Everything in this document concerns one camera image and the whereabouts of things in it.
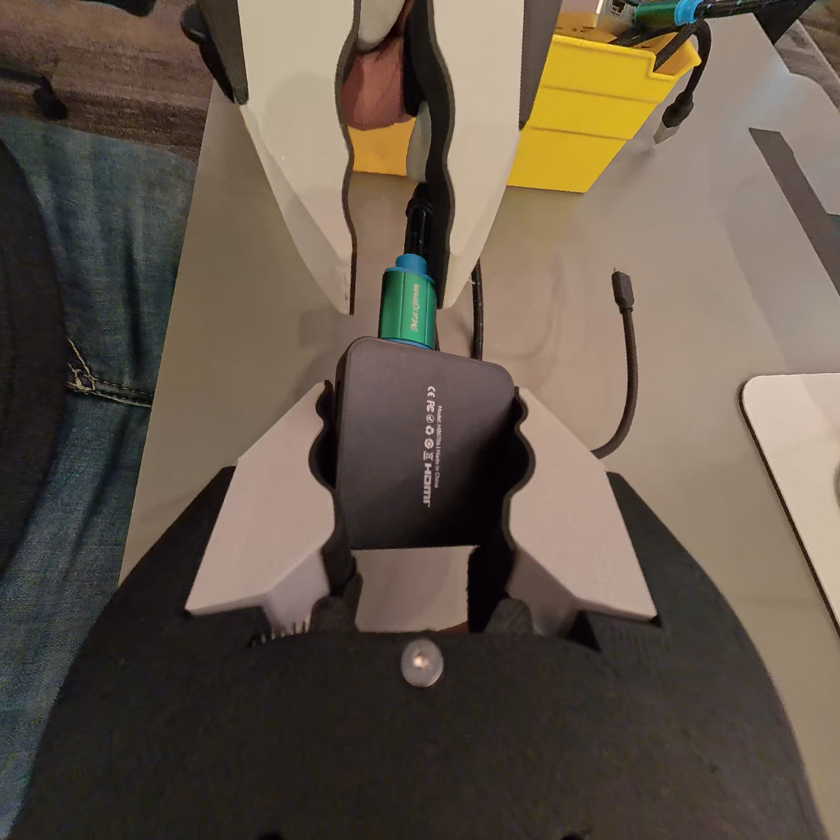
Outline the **yellow plastic bin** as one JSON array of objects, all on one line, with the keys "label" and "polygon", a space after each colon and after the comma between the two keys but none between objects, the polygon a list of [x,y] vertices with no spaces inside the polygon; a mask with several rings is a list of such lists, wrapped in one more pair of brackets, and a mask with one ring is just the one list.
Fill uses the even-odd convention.
[{"label": "yellow plastic bin", "polygon": [[[404,94],[412,119],[350,133],[361,157],[357,171],[404,173],[422,183],[406,168],[419,108],[419,90],[407,78],[406,26],[414,3],[362,2],[354,48],[371,49],[404,23]],[[608,7],[572,2],[570,11],[560,10],[508,184],[585,193],[677,81],[700,68],[700,49],[678,45],[676,35],[644,34],[641,46],[620,45],[606,22]]]}]

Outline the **person's left hand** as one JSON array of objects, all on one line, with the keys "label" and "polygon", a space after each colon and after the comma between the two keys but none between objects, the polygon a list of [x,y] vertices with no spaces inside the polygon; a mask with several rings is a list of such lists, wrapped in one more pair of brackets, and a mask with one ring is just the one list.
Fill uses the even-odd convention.
[{"label": "person's left hand", "polygon": [[379,130],[412,119],[404,94],[404,27],[396,23],[378,45],[355,51],[341,95],[349,128]]}]

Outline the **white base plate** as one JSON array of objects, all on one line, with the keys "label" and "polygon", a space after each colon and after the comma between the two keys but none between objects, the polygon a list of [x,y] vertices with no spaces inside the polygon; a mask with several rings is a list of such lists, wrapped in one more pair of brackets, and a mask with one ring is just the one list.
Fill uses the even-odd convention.
[{"label": "white base plate", "polygon": [[835,628],[839,628],[839,373],[765,374],[740,406]]}]

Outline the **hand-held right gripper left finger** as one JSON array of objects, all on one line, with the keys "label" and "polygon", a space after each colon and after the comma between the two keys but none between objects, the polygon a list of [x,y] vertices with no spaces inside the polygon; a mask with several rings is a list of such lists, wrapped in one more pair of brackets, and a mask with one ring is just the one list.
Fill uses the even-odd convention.
[{"label": "hand-held right gripper left finger", "polygon": [[327,476],[333,385],[313,386],[239,458],[185,603],[195,616],[256,606],[308,621],[357,572]]}]

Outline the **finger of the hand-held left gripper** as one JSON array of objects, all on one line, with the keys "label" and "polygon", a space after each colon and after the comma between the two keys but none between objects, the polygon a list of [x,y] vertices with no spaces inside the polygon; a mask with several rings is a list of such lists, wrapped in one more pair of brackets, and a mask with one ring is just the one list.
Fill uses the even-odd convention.
[{"label": "finger of the hand-held left gripper", "polygon": [[439,308],[456,302],[494,224],[561,4],[426,1],[409,14],[419,108],[406,168],[432,204],[427,265]]},{"label": "finger of the hand-held left gripper", "polygon": [[238,3],[245,126],[297,251],[327,299],[354,311],[353,150],[340,115],[361,3]]}]

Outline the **black hdmi adapter box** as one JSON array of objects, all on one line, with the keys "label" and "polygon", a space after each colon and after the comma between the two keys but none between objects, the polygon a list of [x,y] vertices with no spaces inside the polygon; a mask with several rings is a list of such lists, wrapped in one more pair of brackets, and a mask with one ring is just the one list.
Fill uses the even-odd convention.
[{"label": "black hdmi adapter box", "polygon": [[501,509],[511,375],[370,337],[352,342],[336,373],[335,498],[350,548],[481,544]]}]

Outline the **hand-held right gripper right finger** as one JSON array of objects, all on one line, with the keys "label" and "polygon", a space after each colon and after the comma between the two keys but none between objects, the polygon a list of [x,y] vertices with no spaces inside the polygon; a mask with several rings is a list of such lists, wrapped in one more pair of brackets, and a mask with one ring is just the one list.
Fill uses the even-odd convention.
[{"label": "hand-held right gripper right finger", "polygon": [[653,619],[656,607],[601,461],[530,391],[519,389],[518,399],[528,463],[507,504],[505,593],[524,602],[534,621],[573,621],[582,611]]}]

